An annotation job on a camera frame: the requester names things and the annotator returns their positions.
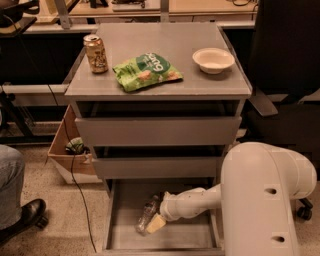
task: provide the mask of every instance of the white bowl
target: white bowl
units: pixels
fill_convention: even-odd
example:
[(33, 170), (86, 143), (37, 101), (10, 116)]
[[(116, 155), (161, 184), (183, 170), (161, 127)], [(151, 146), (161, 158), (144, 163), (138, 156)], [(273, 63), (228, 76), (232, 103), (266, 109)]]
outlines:
[(208, 74), (219, 74), (235, 62), (231, 53), (218, 48), (204, 48), (196, 51), (192, 58), (200, 69)]

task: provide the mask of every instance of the gray cabinet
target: gray cabinet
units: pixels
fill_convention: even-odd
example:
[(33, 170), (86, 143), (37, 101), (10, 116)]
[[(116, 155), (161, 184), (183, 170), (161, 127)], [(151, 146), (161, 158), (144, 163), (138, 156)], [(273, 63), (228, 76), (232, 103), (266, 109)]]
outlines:
[[(219, 29), (214, 23), (106, 23), (98, 34), (109, 71), (92, 74), (84, 58), (66, 97), (110, 196), (104, 252), (223, 255), (212, 211), (149, 237), (133, 229), (152, 193), (210, 187), (219, 179), (222, 158), (235, 140), (240, 112), (251, 94), (238, 64), (207, 75), (192, 61), (200, 48), (228, 49)], [(146, 52), (166, 58), (183, 80), (125, 93), (112, 67)]]

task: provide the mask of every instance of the cabinet top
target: cabinet top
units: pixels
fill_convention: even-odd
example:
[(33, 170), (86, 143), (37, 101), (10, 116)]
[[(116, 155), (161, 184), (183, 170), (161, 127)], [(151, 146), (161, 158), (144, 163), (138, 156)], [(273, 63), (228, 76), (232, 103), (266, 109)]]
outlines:
[[(97, 34), (104, 41), (109, 70), (91, 73), (85, 56), (66, 92), (74, 100), (242, 99), (251, 94), (237, 64), (208, 75), (193, 62), (193, 53), (201, 48), (228, 50), (215, 23), (104, 23)], [(183, 80), (124, 92), (112, 67), (148, 52), (168, 60)]]

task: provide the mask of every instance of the person's leg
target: person's leg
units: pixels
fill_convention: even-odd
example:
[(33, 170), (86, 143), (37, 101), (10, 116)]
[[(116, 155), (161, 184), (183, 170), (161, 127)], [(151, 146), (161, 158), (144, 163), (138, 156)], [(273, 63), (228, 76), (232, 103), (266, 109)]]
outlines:
[(21, 218), (24, 160), (19, 151), (0, 145), (0, 230)]
[(24, 178), (24, 160), (20, 152), (0, 145), (0, 247), (33, 225), (43, 229), (46, 203), (35, 199), (20, 205)]

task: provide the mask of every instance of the open drawer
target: open drawer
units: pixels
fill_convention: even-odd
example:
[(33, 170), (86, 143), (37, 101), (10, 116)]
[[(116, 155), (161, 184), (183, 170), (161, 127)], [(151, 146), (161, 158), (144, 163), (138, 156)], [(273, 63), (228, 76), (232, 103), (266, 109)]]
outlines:
[(101, 255), (224, 255), (215, 210), (193, 219), (168, 222), (153, 234), (142, 236), (134, 225), (154, 194), (180, 193), (195, 187), (211, 187), (203, 178), (114, 180)]

